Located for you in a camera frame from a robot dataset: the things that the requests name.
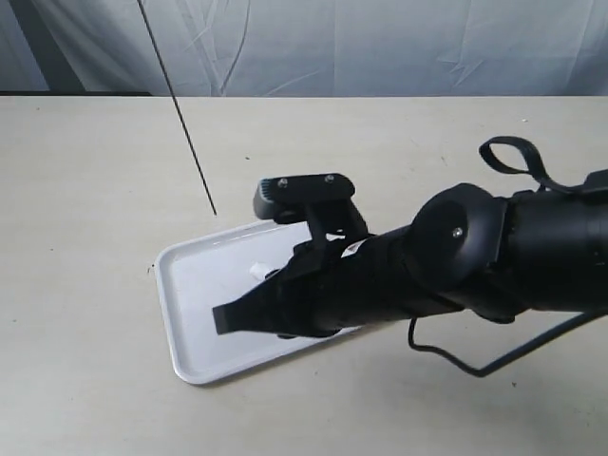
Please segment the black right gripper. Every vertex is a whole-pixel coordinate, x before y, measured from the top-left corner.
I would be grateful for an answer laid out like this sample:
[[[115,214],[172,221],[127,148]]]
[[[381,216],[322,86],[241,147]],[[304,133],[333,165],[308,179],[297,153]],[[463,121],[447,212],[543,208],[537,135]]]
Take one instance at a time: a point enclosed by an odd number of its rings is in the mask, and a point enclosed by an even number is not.
[[[291,261],[241,297],[212,309],[217,335],[329,337],[343,329],[418,315],[418,286],[401,235],[370,237],[350,255],[298,275]]]

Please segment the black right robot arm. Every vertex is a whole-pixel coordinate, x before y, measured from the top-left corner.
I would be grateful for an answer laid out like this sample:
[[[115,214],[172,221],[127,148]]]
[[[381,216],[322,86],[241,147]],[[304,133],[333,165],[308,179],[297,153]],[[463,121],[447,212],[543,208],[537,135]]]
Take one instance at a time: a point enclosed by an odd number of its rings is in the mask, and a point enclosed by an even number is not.
[[[370,233],[343,175],[262,180],[261,219],[311,237],[282,268],[213,310],[218,333],[329,337],[352,327],[471,310],[509,323],[528,310],[607,307],[607,175],[509,198],[460,183],[411,224]]]

